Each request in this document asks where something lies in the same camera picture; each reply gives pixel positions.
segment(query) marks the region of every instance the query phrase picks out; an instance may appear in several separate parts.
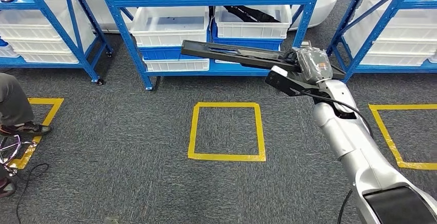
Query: caster wheel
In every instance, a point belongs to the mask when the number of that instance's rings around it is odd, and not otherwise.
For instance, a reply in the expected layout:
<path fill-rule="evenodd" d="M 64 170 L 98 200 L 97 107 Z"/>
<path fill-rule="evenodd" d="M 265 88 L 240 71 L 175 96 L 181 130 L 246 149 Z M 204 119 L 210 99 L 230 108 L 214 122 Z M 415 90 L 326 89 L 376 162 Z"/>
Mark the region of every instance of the caster wheel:
<path fill-rule="evenodd" d="M 97 85 L 101 86 L 103 84 L 105 84 L 105 81 L 103 79 L 97 80 Z"/>

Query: gray pants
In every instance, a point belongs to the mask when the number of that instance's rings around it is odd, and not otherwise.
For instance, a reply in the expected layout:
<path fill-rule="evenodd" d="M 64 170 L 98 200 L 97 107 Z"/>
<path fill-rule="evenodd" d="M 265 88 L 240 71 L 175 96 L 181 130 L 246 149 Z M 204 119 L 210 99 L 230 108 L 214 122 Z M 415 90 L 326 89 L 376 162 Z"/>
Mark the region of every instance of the gray pants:
<path fill-rule="evenodd" d="M 0 73 L 0 123 L 17 125 L 34 118 L 32 107 L 16 78 Z"/>

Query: blue plastic bin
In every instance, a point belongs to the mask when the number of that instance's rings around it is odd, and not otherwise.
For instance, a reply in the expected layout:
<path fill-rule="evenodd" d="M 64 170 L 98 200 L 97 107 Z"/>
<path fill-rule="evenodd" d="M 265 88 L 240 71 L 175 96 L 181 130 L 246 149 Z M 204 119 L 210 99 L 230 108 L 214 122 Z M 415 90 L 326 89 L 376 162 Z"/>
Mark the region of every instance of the blue plastic bin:
<path fill-rule="evenodd" d="M 217 44 L 248 46 L 266 50 L 279 50 L 279 46 L 283 42 L 283 39 L 219 38 L 215 22 L 212 25 L 212 34 L 212 40 Z"/>
<path fill-rule="evenodd" d="M 201 59 L 198 57 L 182 55 L 180 46 L 138 47 L 145 60 L 159 59 Z"/>

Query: person's leg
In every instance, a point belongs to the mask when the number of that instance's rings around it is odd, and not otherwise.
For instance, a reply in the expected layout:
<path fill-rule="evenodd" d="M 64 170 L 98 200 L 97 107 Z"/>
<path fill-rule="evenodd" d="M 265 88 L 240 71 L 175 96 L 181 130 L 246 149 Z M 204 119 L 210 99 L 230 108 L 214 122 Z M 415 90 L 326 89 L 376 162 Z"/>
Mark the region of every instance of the person's leg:
<path fill-rule="evenodd" d="M 15 77 L 0 73 L 0 134 L 41 135 L 50 131 L 47 126 L 35 125 L 27 96 Z"/>

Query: chrome chair leg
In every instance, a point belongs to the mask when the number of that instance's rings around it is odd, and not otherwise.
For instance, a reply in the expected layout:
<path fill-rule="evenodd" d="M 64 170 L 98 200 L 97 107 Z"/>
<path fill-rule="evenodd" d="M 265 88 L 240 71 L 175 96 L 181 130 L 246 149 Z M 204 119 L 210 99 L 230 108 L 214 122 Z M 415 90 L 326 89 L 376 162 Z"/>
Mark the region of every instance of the chrome chair leg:
<path fill-rule="evenodd" d="M 17 172 L 17 169 L 9 167 L 8 163 L 16 157 L 22 145 L 28 144 L 34 147 L 37 144 L 34 142 L 23 141 L 19 135 L 14 135 L 15 143 L 5 146 L 5 142 L 7 141 L 7 139 L 8 137 L 4 137 L 0 142 L 0 164 L 5 170 L 9 172 L 10 176 L 14 176 Z M 14 149 L 14 151 L 9 156 L 3 155 L 5 151 L 11 149 Z"/>

